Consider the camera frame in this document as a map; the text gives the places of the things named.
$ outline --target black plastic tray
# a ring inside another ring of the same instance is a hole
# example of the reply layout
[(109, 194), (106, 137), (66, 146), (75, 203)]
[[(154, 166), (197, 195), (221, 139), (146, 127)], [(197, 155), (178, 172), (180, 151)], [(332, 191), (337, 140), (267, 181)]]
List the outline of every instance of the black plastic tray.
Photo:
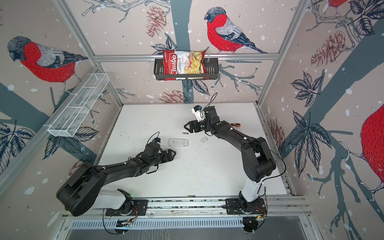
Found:
[(164, 74), (164, 65), (163, 59), (157, 58), (155, 59), (155, 68), (154, 74), (157, 80), (164, 80), (165, 78), (197, 78), (205, 79), (205, 80), (215, 80), (218, 78), (218, 60), (217, 58), (210, 58), (208, 62), (208, 58), (203, 58), (203, 64), (207, 73), (199, 73), (199, 74)]

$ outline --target bag of chips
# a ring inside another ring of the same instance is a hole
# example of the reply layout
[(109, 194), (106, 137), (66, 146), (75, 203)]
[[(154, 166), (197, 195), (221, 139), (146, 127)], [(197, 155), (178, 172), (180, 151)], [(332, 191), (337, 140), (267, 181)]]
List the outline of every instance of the bag of chips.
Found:
[[(199, 74), (207, 73), (203, 64), (205, 50), (201, 52), (194, 51), (163, 51), (164, 58), (164, 74)], [(164, 80), (181, 80), (178, 78), (165, 78)], [(191, 77), (188, 79), (202, 79), (198, 77)]]

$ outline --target bird wing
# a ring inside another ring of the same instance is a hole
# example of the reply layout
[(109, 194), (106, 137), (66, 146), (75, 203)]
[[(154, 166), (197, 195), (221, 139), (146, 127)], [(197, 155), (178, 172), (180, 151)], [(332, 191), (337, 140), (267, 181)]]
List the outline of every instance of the bird wing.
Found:
[(224, 26), (217, 27), (216, 33), (225, 40), (235, 42), (234, 40), (243, 34), (243, 30), (240, 27), (236, 26), (230, 19), (227, 17), (227, 21)]
[(41, 57), (37, 61), (39, 66), (44, 68), (58, 68), (63, 66), (64, 54), (63, 50), (60, 48), (46, 47), (37, 43), (37, 46), (40, 49)]

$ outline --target clear plastic case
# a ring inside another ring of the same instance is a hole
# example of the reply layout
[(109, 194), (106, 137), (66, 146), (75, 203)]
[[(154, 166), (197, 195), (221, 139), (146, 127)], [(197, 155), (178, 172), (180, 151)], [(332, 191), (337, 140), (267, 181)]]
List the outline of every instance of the clear plastic case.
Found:
[(168, 146), (170, 147), (187, 147), (188, 139), (170, 138), (168, 140)]

